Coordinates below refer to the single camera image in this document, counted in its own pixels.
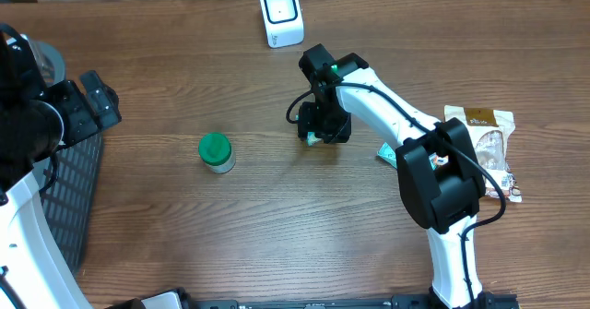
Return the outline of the teal tissue pack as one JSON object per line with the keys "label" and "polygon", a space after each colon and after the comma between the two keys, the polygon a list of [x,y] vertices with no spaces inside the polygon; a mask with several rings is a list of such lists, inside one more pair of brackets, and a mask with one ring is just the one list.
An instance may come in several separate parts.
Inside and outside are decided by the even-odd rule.
{"label": "teal tissue pack", "polygon": [[323,140],[320,137],[317,137],[314,132],[309,132],[307,134],[306,143],[309,147],[322,141]]}

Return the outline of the teal wet wipes pack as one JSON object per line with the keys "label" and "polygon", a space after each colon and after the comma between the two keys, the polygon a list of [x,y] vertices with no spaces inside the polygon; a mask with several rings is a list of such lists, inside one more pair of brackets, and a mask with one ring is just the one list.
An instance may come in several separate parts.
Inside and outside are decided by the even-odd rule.
{"label": "teal wet wipes pack", "polygon": [[383,145],[379,148],[377,156],[389,163],[395,169],[397,168],[395,151],[387,143],[383,143]]}

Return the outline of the beige snack bag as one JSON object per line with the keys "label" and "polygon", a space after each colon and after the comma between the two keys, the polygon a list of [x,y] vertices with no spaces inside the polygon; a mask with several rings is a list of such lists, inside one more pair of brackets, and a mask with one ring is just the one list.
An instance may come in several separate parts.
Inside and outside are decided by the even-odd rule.
{"label": "beige snack bag", "polygon": [[478,164],[510,202],[521,203],[522,194],[507,161],[508,139],[515,130],[513,113],[445,105],[444,117],[446,121],[456,118],[466,126]]}

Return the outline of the orange tissue pack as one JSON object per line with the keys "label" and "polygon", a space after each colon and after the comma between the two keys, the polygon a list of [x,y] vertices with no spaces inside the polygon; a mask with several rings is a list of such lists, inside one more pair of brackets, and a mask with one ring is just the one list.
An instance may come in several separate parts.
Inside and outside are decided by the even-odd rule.
{"label": "orange tissue pack", "polygon": [[430,155],[430,162],[431,162],[431,167],[433,170],[436,170],[437,168],[444,166],[445,164],[448,163],[448,160],[449,159],[447,156],[441,157],[436,153],[433,153],[432,155]]}

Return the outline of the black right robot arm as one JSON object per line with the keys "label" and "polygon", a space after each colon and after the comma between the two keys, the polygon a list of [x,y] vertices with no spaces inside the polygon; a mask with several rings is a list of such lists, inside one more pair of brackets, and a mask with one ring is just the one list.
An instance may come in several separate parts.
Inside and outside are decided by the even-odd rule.
{"label": "black right robot arm", "polygon": [[317,44],[303,53],[299,68],[314,96],[297,100],[299,138],[310,145],[345,143],[357,116],[390,144],[403,205],[428,234],[433,304],[477,307],[482,285],[470,238],[485,184],[466,127],[412,107],[355,53],[336,60]]}

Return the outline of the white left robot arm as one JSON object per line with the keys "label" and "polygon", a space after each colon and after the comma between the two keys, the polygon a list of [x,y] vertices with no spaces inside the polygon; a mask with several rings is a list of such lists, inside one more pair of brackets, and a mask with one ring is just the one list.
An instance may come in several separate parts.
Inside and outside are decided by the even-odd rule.
{"label": "white left robot arm", "polygon": [[90,70],[48,86],[30,39],[1,26],[1,305],[88,308],[43,214],[35,163],[115,125],[116,92]]}

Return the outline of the white barcode scanner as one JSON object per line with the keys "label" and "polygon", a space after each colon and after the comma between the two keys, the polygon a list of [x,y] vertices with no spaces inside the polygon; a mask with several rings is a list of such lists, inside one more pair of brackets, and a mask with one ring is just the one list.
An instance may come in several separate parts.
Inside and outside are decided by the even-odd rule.
{"label": "white barcode scanner", "polygon": [[270,48],[282,48],[303,42],[304,23],[300,0],[259,1]]}

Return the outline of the green lid jar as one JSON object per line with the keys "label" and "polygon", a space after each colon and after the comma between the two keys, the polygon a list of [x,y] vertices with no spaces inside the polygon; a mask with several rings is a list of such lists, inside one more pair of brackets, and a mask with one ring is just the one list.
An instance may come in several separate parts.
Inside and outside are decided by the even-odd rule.
{"label": "green lid jar", "polygon": [[229,172],[236,163],[235,150],[223,134],[212,132],[201,138],[198,153],[204,164],[214,173]]}

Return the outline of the grey plastic basket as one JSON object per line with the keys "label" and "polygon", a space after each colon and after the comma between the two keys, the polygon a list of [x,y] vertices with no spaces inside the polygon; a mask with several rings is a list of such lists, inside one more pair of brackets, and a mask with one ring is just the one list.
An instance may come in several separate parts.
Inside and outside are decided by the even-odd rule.
{"label": "grey plastic basket", "polygon": [[[46,85],[60,84],[65,80],[65,61],[62,55],[52,45],[29,40],[35,61],[41,71]],[[70,120],[84,120],[82,115],[89,118],[89,108],[85,106],[82,94],[73,96],[80,101],[76,108],[72,106],[74,115],[68,115],[64,120],[66,125]],[[33,175],[41,188],[48,184],[54,174],[53,166],[57,165],[55,182],[44,192],[41,192],[41,204],[50,232],[62,253],[65,262],[75,276],[80,270],[87,248],[89,217],[98,181],[100,162],[103,152],[102,135],[88,137],[75,145],[61,149],[55,153],[53,162],[50,158],[34,164]]]}

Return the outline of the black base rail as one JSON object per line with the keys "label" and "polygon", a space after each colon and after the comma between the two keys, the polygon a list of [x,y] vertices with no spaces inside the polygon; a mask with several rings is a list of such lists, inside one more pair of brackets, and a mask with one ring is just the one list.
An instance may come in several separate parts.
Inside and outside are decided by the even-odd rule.
{"label": "black base rail", "polygon": [[429,289],[428,294],[393,295],[389,299],[306,300],[245,302],[236,300],[197,301],[184,288],[171,289],[143,299],[135,298],[108,309],[419,309],[445,308]]}

